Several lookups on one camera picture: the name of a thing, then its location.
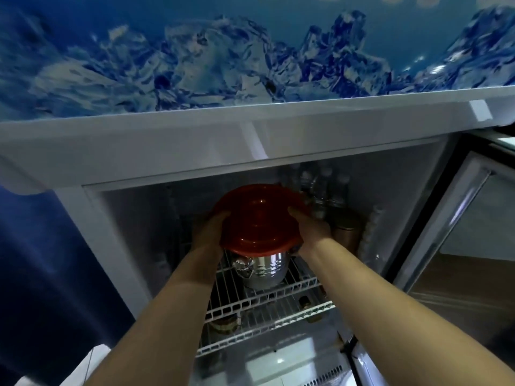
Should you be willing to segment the person's left hand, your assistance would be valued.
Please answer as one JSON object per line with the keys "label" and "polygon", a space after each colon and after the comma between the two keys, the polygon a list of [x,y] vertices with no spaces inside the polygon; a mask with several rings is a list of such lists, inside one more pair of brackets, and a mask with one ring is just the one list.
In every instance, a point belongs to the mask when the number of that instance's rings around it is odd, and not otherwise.
{"label": "person's left hand", "polygon": [[223,225],[221,227],[209,227],[207,225],[209,217],[195,228],[190,252],[197,252],[206,257],[214,257],[220,260],[223,253],[220,246]]}

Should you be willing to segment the person's right hand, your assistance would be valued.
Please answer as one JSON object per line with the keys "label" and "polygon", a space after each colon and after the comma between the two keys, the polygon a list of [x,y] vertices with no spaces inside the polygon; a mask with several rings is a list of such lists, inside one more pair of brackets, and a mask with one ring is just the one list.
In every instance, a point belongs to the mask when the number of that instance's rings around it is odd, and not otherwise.
{"label": "person's right hand", "polygon": [[331,228],[324,220],[317,220],[313,217],[312,224],[309,226],[299,226],[299,233],[302,238],[302,245],[299,248],[298,254],[305,261],[308,261],[313,250],[317,244],[325,239],[332,238]]}

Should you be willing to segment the red round plastic lid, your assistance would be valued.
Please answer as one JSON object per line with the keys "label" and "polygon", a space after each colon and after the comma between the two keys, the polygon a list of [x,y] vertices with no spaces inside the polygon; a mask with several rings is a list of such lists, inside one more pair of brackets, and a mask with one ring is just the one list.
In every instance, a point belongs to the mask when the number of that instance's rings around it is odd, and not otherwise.
{"label": "red round plastic lid", "polygon": [[223,195],[210,216],[228,211],[220,245],[249,258],[288,252],[302,243],[298,222],[288,208],[310,215],[303,194],[273,184],[238,187]]}

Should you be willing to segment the person's left forearm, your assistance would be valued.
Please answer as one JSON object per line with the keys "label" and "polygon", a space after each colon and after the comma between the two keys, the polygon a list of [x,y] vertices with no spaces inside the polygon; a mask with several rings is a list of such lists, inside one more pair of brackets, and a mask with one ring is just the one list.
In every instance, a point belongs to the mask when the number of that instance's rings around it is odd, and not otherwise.
{"label": "person's left forearm", "polygon": [[221,256],[188,253],[84,386],[189,386]]}

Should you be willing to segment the person's right forearm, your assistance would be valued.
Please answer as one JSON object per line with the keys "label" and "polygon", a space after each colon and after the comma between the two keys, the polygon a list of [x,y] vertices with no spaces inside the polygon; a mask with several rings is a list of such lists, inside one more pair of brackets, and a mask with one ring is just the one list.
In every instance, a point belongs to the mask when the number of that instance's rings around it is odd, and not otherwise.
{"label": "person's right forearm", "polygon": [[515,386],[505,363],[332,238],[303,240],[301,256],[390,386]]}

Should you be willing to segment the group of clear water bottles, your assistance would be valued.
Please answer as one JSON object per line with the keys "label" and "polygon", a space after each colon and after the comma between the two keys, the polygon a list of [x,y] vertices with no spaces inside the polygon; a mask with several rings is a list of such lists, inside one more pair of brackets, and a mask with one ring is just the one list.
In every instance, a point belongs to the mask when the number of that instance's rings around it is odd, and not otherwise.
{"label": "group of clear water bottles", "polygon": [[326,162],[295,163],[280,169],[280,184],[300,193],[318,220],[349,207],[350,180],[348,173]]}

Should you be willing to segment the golden metal canister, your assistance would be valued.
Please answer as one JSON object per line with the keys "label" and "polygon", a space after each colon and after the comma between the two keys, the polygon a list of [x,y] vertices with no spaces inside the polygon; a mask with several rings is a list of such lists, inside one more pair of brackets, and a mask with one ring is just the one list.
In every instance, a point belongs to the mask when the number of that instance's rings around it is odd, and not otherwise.
{"label": "golden metal canister", "polygon": [[363,221],[359,215],[351,213],[336,214],[332,219],[333,239],[345,247],[351,254],[356,254],[362,237]]}

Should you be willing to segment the stainless steel pot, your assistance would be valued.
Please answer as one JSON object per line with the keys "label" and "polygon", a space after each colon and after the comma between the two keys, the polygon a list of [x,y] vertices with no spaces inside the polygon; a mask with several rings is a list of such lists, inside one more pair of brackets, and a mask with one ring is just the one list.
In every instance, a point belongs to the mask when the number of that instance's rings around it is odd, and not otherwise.
{"label": "stainless steel pot", "polygon": [[229,254],[231,266],[243,286],[252,290],[268,290],[285,279],[293,253],[287,251],[260,257]]}

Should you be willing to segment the display fridge with ice print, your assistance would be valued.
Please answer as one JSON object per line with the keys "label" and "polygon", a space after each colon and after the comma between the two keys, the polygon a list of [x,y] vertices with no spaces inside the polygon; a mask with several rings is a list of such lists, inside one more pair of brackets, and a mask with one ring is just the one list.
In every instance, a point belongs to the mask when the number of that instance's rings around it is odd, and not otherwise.
{"label": "display fridge with ice print", "polygon": [[229,191],[514,125],[515,0],[0,0],[2,295],[114,347]]}

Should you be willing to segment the glass jar with dark lid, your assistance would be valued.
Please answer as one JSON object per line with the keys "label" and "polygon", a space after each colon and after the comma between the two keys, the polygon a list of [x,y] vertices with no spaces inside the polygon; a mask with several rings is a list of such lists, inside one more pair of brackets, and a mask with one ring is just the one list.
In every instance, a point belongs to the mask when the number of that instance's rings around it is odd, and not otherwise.
{"label": "glass jar with dark lid", "polygon": [[231,335],[238,329],[238,315],[233,314],[209,323],[209,328],[219,335]]}

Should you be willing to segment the glass fridge door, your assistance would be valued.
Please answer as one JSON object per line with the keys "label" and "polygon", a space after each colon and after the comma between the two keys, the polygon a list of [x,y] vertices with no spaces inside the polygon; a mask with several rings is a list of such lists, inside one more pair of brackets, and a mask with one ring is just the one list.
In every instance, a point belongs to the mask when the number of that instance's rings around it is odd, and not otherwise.
{"label": "glass fridge door", "polygon": [[515,371],[515,125],[344,158],[357,256]]}

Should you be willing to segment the white cabinet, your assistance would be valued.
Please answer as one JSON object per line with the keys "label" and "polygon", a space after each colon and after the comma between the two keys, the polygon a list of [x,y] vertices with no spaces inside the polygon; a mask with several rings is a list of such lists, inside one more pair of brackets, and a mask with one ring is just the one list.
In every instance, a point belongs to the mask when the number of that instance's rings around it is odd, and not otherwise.
{"label": "white cabinet", "polygon": [[104,360],[105,357],[110,353],[111,348],[105,344],[95,346],[87,356],[86,371],[84,373],[83,380],[79,383],[79,386],[84,386],[85,382],[97,369],[99,364]]}

